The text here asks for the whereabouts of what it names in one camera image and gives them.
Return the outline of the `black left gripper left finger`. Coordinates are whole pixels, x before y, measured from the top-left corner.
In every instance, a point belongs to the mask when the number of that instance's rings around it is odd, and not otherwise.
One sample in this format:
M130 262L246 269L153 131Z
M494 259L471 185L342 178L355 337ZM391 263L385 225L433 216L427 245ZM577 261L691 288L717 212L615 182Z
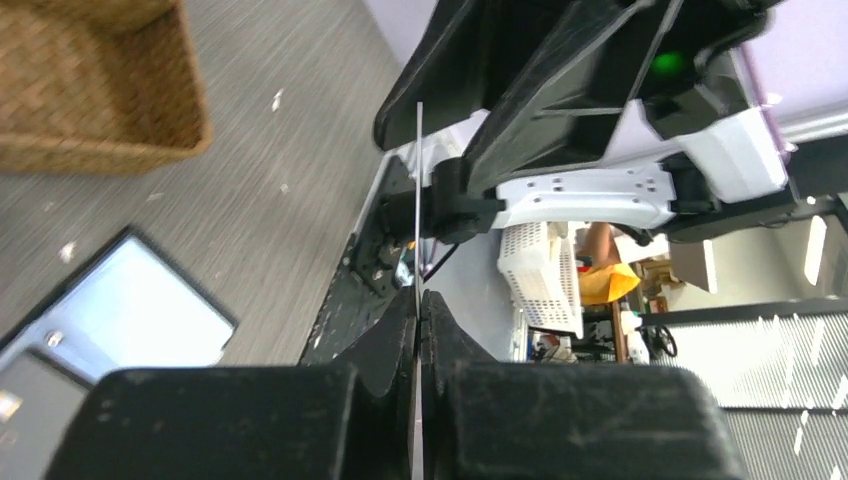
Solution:
M67 428L50 479L407 479L416 295L326 364L125 369Z

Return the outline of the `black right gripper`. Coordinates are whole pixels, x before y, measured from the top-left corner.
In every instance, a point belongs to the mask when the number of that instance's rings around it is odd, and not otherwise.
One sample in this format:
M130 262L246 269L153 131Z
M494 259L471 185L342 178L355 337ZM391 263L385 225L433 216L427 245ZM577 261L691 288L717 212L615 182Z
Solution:
M732 52L777 1L441 1L375 115L388 151L482 110L463 152L479 194L590 165L622 116L656 138L698 133L754 105Z

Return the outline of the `black leather card holder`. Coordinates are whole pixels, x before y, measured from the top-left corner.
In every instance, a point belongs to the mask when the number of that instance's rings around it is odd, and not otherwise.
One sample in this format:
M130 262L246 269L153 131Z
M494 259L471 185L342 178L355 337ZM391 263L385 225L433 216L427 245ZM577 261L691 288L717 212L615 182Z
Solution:
M236 328L152 239L127 226L2 337L1 369L33 350L91 390L113 370L213 365Z

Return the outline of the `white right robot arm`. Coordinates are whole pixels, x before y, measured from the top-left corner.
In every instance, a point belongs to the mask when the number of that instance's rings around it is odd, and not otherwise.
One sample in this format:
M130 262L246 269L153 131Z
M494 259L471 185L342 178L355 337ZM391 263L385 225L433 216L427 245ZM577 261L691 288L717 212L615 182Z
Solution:
M847 124L843 1L433 1L387 29L405 64L375 145L472 131L379 207L398 242L563 221L708 240L789 202L791 140Z

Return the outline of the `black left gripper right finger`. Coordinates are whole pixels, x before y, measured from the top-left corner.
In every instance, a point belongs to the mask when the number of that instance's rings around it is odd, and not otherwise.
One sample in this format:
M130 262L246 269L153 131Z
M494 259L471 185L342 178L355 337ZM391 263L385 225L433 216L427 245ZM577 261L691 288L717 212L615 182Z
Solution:
M723 410L691 372L495 360L444 298L421 301L428 479L745 479Z

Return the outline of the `woven wicker tray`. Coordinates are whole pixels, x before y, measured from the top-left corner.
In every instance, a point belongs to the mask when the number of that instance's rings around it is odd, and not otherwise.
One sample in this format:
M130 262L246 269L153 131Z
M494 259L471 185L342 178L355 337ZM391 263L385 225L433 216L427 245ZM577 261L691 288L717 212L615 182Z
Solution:
M140 175L212 126L180 1L5 1L1 169Z

